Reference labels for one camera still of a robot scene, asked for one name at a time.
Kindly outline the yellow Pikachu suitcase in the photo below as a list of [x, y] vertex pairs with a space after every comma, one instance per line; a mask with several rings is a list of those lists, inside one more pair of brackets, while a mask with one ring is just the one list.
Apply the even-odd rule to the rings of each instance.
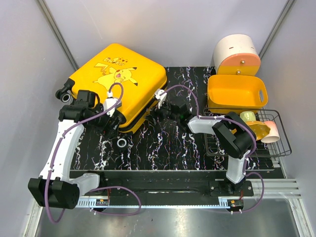
[[154, 107], [154, 93], [166, 89], [165, 68], [147, 57], [118, 43], [112, 43], [69, 76], [56, 98], [64, 103], [76, 99], [80, 90], [89, 90], [99, 96], [101, 103], [107, 92], [122, 96], [117, 112], [124, 114], [126, 122], [118, 128], [115, 138], [120, 150], [127, 148], [127, 139], [144, 123], [145, 116]]

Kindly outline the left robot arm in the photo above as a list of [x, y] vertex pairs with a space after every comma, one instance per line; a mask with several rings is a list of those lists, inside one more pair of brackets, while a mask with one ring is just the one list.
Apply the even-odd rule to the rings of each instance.
[[70, 166], [85, 125], [103, 127], [121, 106], [121, 98], [108, 98], [101, 103], [99, 96], [89, 90], [80, 90], [77, 98], [65, 105], [59, 113], [56, 139], [49, 158], [38, 178], [31, 178], [28, 189], [42, 207], [74, 209], [79, 198], [89, 191], [102, 195], [107, 188], [96, 173], [85, 173], [71, 179]]

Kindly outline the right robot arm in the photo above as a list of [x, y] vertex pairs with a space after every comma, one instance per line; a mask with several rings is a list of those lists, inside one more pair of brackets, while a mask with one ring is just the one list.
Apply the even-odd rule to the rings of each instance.
[[237, 195], [245, 182], [246, 159], [256, 147], [256, 135], [249, 126], [235, 112], [205, 117], [190, 113], [186, 104], [177, 106], [157, 98], [154, 101], [154, 107], [150, 109], [153, 123], [157, 119], [169, 119], [175, 121], [186, 133], [217, 137], [228, 155], [226, 178], [219, 189], [228, 195]]

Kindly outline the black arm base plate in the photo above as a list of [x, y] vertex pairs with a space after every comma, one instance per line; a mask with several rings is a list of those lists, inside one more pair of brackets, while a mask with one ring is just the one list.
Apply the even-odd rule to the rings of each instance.
[[100, 176], [100, 186], [124, 186], [134, 192], [184, 191], [208, 196], [253, 197], [254, 191], [249, 180], [237, 189], [226, 180], [225, 171], [215, 170], [85, 170], [72, 171], [78, 177], [84, 173]]

